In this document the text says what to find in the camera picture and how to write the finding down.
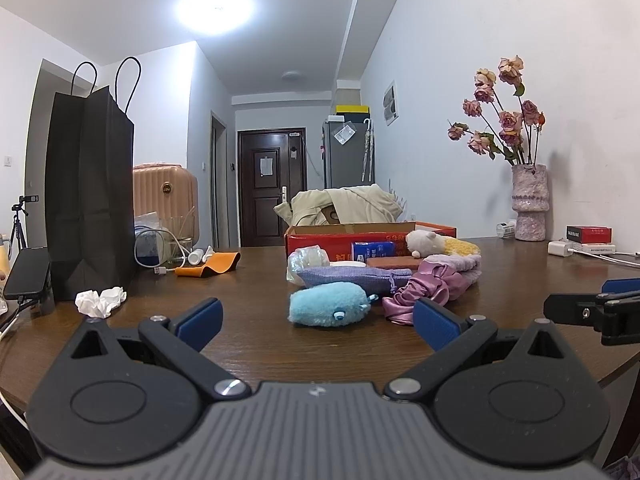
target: yellow box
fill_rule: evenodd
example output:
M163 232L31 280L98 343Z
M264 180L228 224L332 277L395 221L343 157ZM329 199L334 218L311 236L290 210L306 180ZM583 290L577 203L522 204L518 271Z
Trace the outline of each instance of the yellow box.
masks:
M368 114L368 106L360 105L335 105L336 115L340 114Z

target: white cable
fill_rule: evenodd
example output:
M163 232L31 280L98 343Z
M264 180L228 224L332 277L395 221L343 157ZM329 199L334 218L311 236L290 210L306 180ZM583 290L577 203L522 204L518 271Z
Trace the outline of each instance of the white cable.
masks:
M316 172L316 175L318 177L322 178L322 175L319 173L318 168L316 168L316 165L314 164L314 160L312 159L311 155L309 155L309 150L306 148L305 137L300 136L300 141L302 142L302 148L305 150L305 156L308 156L309 162L311 162L311 166L314 168L314 171Z
M140 262L140 260L138 259L138 254L137 254L137 250L138 250L138 239L140 237L140 235L144 234L144 233L156 233L156 235L158 233L169 233L171 235L171 237L174 239L175 243L178 245L178 248L180 249L180 252L182 253L182 264L180 265L179 268L182 268L185 266L185 264L187 263L187 256L189 255L189 251L187 251L187 249L185 249L184 247L182 247L180 245L180 242L178 241L178 238L175 237L175 235L169 231L169 229L165 229L165 228L159 228L159 229L155 229L153 227L145 227L144 229L142 229L140 232L138 232L136 234L136 241L133 244L133 257L136 260L136 263L140 266L140 267L145 267L145 269L155 269L157 267L161 267L162 263L159 262L157 265L145 265L142 262ZM162 238L162 252L164 253L164 237L161 235Z
M7 332L9 332L9 330L11 330L11 327L15 324L16 321L18 321L19 317L20 317L20 314L18 314L14 318L14 320L11 323L9 323L9 326L5 328L2 333L0 333L0 341L2 341L2 339L4 338L4 335ZM4 394L2 393L2 390L0 390L0 400L2 400L2 403L4 404L4 406L9 410L9 413L11 413L14 416L15 420L20 422L20 424L24 426L25 430L29 430L29 427L27 426L27 423L24 421L24 419L16 413L16 411L11 407L9 402L4 398Z
M636 264L635 262L627 262L625 260L618 260L616 258L609 258L608 256L603 256L602 254L592 254L592 253L585 253L584 251L579 251L573 248L569 248L568 251L570 253L574 253L574 254L583 254L584 256L592 256L593 258L597 258L599 260L604 260L605 262L609 262L610 264L617 264L617 265L622 265L625 267L633 267L635 269L640 269L640 264Z

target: crumpled tissue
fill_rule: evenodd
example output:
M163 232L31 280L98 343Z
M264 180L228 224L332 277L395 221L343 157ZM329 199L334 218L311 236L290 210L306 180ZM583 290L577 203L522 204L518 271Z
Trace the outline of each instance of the crumpled tissue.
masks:
M104 290L100 296L95 290L78 292L76 307L78 312L89 317L105 319L111 315L114 308L118 308L127 299L127 293L121 286L114 286Z

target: pink suitcase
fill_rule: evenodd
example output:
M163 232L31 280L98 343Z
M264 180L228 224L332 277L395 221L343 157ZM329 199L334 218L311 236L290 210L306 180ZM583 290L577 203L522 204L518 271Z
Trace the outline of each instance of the pink suitcase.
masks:
M133 211L135 216L156 211L162 226L177 238L198 241L198 181L179 164L133 168Z

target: wooden table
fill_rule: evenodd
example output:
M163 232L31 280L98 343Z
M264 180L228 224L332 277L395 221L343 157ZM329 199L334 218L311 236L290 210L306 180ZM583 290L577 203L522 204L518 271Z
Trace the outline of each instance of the wooden table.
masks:
M485 314L501 327L526 327L542 315L543 301L552 292L597 292L605 280L640 276L638 270L585 256L548 256L544 243L473 241L482 249L482 277L447 306L461 317ZM153 314L171 317L209 296L220 298L224 327L203 352L253 387L260 380L369 380L382 389L431 354L412 327L386 321L378 306L363 322L346 328L292 325L287 321L288 297L297 288L285 280L284 249L241 252L235 272L205 280L144 272L109 324L135 326ZM50 316L23 317L18 330L0 345L0 386L21 409L81 320L71 303L59 304ZM602 385L640 358L640 345L606 348L590 328L560 330Z

